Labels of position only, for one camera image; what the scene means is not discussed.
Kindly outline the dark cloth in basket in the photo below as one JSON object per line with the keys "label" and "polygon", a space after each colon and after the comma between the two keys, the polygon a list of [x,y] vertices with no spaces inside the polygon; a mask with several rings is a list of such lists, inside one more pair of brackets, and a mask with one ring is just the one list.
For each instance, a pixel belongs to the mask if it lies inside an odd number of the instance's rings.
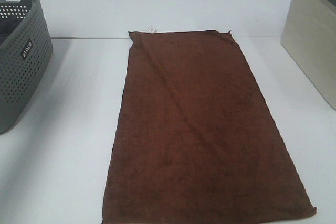
{"label": "dark cloth in basket", "polygon": [[1,20],[1,44],[15,30],[20,23],[19,19],[2,19]]}

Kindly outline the brown towel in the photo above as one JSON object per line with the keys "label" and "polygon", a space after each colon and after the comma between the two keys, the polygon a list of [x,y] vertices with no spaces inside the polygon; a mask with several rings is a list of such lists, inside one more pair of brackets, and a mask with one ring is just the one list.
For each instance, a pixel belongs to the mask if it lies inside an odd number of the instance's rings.
{"label": "brown towel", "polygon": [[316,214],[231,33],[129,36],[103,223],[267,223]]}

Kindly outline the grey perforated plastic basket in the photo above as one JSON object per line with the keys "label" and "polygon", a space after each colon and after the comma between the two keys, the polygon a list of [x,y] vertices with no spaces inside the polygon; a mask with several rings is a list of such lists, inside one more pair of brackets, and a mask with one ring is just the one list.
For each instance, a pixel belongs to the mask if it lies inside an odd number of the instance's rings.
{"label": "grey perforated plastic basket", "polygon": [[10,129],[34,94],[53,46],[40,0],[1,2],[1,20],[19,19],[1,44],[1,132]]}

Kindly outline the beige storage bin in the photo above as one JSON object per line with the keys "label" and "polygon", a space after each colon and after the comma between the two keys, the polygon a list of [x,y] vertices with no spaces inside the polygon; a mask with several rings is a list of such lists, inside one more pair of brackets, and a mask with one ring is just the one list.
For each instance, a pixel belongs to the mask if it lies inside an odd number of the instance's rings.
{"label": "beige storage bin", "polygon": [[291,0],[281,44],[335,108],[335,0]]}

